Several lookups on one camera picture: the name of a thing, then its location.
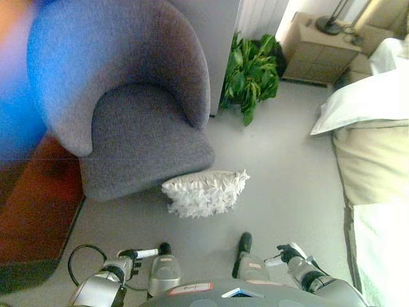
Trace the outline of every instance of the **gray armchair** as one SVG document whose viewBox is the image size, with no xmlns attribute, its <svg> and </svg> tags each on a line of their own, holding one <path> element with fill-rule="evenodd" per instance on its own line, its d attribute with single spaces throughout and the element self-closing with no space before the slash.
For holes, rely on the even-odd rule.
<svg viewBox="0 0 409 307">
<path fill-rule="evenodd" d="M 209 168 L 206 59 L 163 0 L 57 0 L 29 36 L 40 113 L 80 157 L 84 193 L 105 201 Z"/>
</svg>

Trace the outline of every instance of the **armchair seat cushion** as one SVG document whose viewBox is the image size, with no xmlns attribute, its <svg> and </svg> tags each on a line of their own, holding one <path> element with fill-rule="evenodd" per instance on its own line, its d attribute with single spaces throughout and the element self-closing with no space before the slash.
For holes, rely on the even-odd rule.
<svg viewBox="0 0 409 307">
<path fill-rule="evenodd" d="M 93 151 L 80 159 L 84 194 L 106 201 L 164 179 L 209 168 L 214 151 L 163 88 L 127 85 L 106 93 L 92 121 Z"/>
</svg>

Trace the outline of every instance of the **nightstand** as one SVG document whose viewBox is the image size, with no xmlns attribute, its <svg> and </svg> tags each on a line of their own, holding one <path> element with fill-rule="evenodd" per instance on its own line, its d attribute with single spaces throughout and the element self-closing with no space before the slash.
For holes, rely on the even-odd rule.
<svg viewBox="0 0 409 307">
<path fill-rule="evenodd" d="M 283 78 L 333 84 L 361 51 L 360 47 L 345 42 L 342 32 L 332 36 L 317 30 L 318 17 L 295 14 L 281 44 L 288 61 Z"/>
</svg>

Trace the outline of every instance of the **white pillow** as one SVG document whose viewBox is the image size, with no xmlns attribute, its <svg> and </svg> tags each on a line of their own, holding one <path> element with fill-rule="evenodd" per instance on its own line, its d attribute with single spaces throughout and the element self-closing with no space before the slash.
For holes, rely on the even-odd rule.
<svg viewBox="0 0 409 307">
<path fill-rule="evenodd" d="M 364 120 L 409 118 L 409 70 L 394 69 L 349 84 L 321 106 L 311 135 Z"/>
<path fill-rule="evenodd" d="M 162 184 L 173 203 L 169 213 L 180 217 L 207 217 L 233 208 L 249 179 L 243 171 L 201 171 L 179 176 Z"/>
</svg>

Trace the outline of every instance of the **armchair backrest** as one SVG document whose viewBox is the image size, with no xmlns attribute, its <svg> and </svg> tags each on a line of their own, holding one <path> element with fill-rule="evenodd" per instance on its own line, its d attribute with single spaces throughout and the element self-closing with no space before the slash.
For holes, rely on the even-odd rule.
<svg viewBox="0 0 409 307">
<path fill-rule="evenodd" d="M 165 0 L 57 0 L 34 21 L 27 69 L 46 125 L 79 157 L 92 152 L 96 103 L 119 86 L 157 84 L 194 127 L 208 120 L 205 55 L 188 20 Z"/>
</svg>

